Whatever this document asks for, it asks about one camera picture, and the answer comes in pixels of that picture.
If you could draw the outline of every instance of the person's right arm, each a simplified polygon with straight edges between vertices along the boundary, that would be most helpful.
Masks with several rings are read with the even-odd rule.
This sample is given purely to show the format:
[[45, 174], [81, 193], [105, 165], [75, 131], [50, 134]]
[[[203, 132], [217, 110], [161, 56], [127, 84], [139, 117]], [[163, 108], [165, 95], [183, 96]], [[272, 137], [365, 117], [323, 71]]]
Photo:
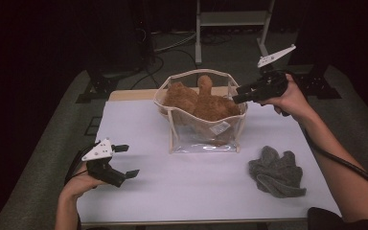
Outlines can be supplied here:
[[[308, 104], [292, 77], [287, 76], [287, 79], [288, 89], [282, 97], [272, 98], [261, 104], [273, 104], [278, 113], [281, 110], [287, 112], [306, 129], [319, 148], [363, 169]], [[320, 153], [315, 153], [315, 158], [343, 219], [346, 222], [368, 219], [368, 181]]]

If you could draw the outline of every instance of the white bracket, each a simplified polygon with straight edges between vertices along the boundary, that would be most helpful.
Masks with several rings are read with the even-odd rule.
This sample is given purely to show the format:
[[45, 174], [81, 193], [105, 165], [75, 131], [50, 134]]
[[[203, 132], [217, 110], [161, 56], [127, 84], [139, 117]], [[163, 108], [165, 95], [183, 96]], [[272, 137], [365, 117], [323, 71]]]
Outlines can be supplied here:
[[277, 53], [274, 53], [272, 55], [261, 57], [258, 63], [258, 68], [265, 66], [271, 62], [274, 62], [275, 60], [281, 58], [282, 56], [288, 54], [292, 50], [294, 50], [296, 47], [292, 44], [289, 48], [286, 48], [285, 50], [279, 51]]
[[94, 147], [91, 151], [86, 153], [82, 157], [82, 161], [111, 157], [112, 154], [113, 154], [112, 145], [110, 144], [109, 138], [106, 138], [103, 141], [101, 141], [96, 147]]

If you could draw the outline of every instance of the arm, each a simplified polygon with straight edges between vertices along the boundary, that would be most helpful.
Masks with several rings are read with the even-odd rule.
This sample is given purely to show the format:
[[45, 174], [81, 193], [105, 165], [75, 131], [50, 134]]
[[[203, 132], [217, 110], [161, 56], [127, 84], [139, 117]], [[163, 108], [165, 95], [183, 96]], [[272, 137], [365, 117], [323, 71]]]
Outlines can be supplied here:
[[[278, 113], [281, 110], [289, 113], [306, 129], [319, 148], [363, 169], [308, 104], [292, 77], [287, 76], [287, 79], [288, 89], [283, 96], [262, 104], [273, 104]], [[368, 181], [319, 153], [315, 153], [315, 158], [344, 220], [353, 222], [368, 219]]]
[[104, 184], [101, 180], [97, 180], [86, 171], [86, 164], [84, 163], [77, 171], [79, 174], [64, 186], [62, 189], [57, 203], [56, 214], [56, 230], [62, 229], [77, 229], [78, 224], [78, 212], [77, 212], [77, 200], [85, 192], [95, 188], [98, 185]]

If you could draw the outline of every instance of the forearm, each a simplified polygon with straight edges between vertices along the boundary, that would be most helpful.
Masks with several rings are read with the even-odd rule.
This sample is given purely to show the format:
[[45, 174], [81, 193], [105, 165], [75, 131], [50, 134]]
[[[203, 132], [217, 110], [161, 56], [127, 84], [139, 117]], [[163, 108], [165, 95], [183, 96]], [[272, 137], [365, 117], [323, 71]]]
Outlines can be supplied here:
[[77, 229], [77, 198], [61, 194], [58, 198], [56, 230]]
[[[322, 150], [362, 168], [355, 158], [337, 141], [318, 114], [315, 112], [309, 114], [302, 120], [302, 125], [312, 141]], [[320, 153], [316, 153], [315, 158], [342, 213], [342, 217], [346, 221], [368, 219], [368, 181], [356, 172]]]

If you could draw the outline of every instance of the crumpled gray towel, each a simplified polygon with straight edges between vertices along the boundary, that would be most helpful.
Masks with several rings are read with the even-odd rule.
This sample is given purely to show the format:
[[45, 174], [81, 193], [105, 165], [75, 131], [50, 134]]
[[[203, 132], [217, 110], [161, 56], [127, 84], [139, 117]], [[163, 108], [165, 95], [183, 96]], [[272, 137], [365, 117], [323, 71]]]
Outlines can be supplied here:
[[262, 157], [249, 161], [249, 173], [258, 189], [278, 198], [304, 196], [307, 189], [300, 188], [303, 170], [295, 165], [295, 155], [285, 151], [280, 158], [276, 149], [265, 146]]

